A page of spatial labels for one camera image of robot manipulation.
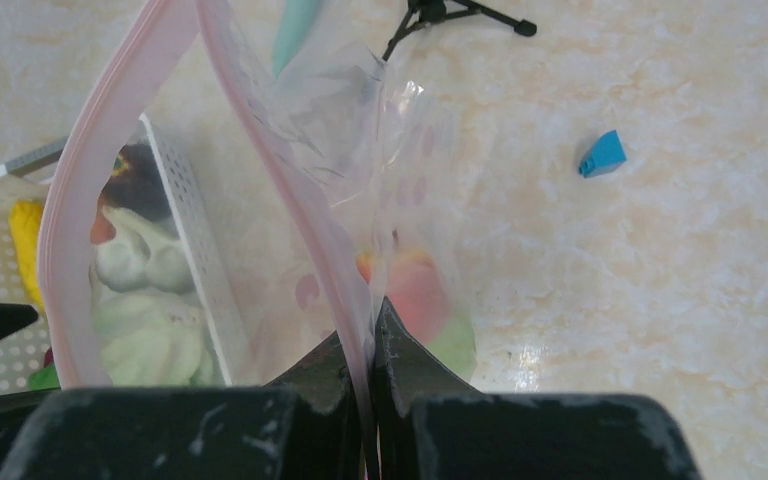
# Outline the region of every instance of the marble floor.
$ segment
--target marble floor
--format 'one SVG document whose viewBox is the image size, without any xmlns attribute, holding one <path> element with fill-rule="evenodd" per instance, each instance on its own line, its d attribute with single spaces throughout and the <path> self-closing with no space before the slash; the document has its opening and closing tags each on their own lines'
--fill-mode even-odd
<svg viewBox="0 0 768 480">
<path fill-rule="evenodd" d="M 69 131 L 142 3 L 0 0 L 0 163 Z M 256 40 L 274 32 L 280 5 L 235 3 L 254 3 Z M 403 4 L 354 1 L 373 51 Z M 538 35 L 459 20 L 391 62 L 460 119 L 449 227 L 473 383 L 646 394 L 706 478 L 768 479 L 768 0 L 487 4 Z M 200 42 L 150 113 L 191 158 L 242 148 Z M 628 162 L 583 179 L 613 129 Z"/>
</svg>

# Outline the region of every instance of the toy fruit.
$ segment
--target toy fruit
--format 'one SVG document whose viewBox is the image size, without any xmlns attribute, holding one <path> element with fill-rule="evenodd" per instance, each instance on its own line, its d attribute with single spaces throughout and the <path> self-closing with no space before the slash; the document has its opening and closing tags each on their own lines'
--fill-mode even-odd
<svg viewBox="0 0 768 480">
<path fill-rule="evenodd" d="M 37 239 L 42 211 L 43 206 L 39 202 L 19 200 L 10 209 L 7 224 L 10 226 L 13 245 L 16 247 L 16 263 L 22 285 L 40 312 L 45 314 L 37 283 Z"/>
<path fill-rule="evenodd" d="M 54 364 L 36 371 L 28 377 L 28 390 L 48 390 L 51 388 L 60 388 L 60 379 L 57 378 Z"/>
<path fill-rule="evenodd" d="M 356 258 L 367 281 L 377 260 L 372 253 Z M 446 294 L 431 255 L 421 248 L 401 248 L 394 255 L 386 295 L 408 332 L 462 378 L 475 370 L 475 333 L 466 308 Z"/>
<path fill-rule="evenodd" d="M 54 363 L 54 352 L 51 350 L 51 348 L 49 348 L 45 351 L 45 356 L 42 359 L 42 366 L 45 368 L 52 363 Z"/>
</svg>

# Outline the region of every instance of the white basket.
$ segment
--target white basket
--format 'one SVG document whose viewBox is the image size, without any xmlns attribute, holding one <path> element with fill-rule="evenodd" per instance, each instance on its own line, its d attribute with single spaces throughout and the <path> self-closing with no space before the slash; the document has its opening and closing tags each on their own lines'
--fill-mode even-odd
<svg viewBox="0 0 768 480">
<path fill-rule="evenodd" d="M 250 337 L 234 302 L 190 163 L 180 149 L 157 133 L 145 115 L 140 117 L 140 131 L 135 136 L 148 141 L 158 162 L 217 354 L 222 376 L 217 380 L 226 385 L 250 384 L 255 380 L 248 368 L 252 364 Z M 0 165 L 0 303 L 32 303 L 19 277 L 7 217 L 17 200 L 45 198 L 44 183 L 25 176 L 55 163 L 64 144 L 65 139 Z M 41 367 L 48 348 L 44 318 L 0 341 L 0 394 L 26 391 L 28 375 Z"/>
</svg>

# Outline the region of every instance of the plastic bag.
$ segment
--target plastic bag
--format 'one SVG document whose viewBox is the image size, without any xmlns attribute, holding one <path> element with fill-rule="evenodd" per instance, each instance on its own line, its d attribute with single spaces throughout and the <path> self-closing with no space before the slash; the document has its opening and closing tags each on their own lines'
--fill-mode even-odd
<svg viewBox="0 0 768 480">
<path fill-rule="evenodd" d="M 374 470 L 368 381 L 374 321 L 385 291 L 415 290 L 399 283 L 398 269 L 390 274 L 391 258 L 439 297 L 434 328 L 413 331 L 431 345 L 449 338 L 443 327 L 458 317 L 455 323 L 468 328 L 449 332 L 450 343 L 466 346 L 474 364 L 468 311 L 452 300 L 455 263 L 445 257 L 451 250 L 432 221 L 430 200 L 445 191 L 441 161 L 451 149 L 451 122 L 421 87 L 391 77 L 345 15 L 343 2 L 321 2 L 298 53 L 273 79 L 258 60 L 268 52 L 239 31 L 226 1 L 146 4 L 76 122 L 43 214 L 39 285 L 65 388 L 109 385 L 111 376 L 131 384 L 262 383 L 318 343 L 330 320 Z M 246 195 L 224 191 L 221 223 L 206 227 L 204 209 L 181 195 L 171 200 L 178 228 L 164 232 L 149 213 L 107 201 L 100 206 L 99 198 L 117 152 L 139 131 L 141 112 L 199 33 L 259 165 L 233 169 L 244 168 L 251 178 L 234 185 Z M 147 130 L 167 193 L 185 189 L 176 178 L 189 178 L 180 173 L 186 162 Z M 268 192 L 264 185 L 271 185 Z M 117 233 L 111 237 L 108 228 L 105 241 L 94 245 L 93 226 L 100 223 L 104 233 L 105 222 Z M 122 232 L 129 231 L 134 235 L 126 238 Z M 126 252 L 127 261 L 116 251 Z M 154 262 L 162 252 L 174 260 Z M 183 299 L 190 286 L 195 298 Z M 411 302 L 401 302 L 406 322 L 427 316 L 408 312 Z M 469 359 L 454 362 L 468 375 Z"/>
</svg>

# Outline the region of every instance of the blue block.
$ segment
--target blue block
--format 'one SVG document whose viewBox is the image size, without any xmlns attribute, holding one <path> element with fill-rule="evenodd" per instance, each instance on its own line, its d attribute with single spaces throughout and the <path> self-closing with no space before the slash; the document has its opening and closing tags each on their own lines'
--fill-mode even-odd
<svg viewBox="0 0 768 480">
<path fill-rule="evenodd" d="M 611 173 L 625 163 L 625 152 L 616 130 L 602 135 L 578 165 L 578 173 L 584 178 Z"/>
</svg>

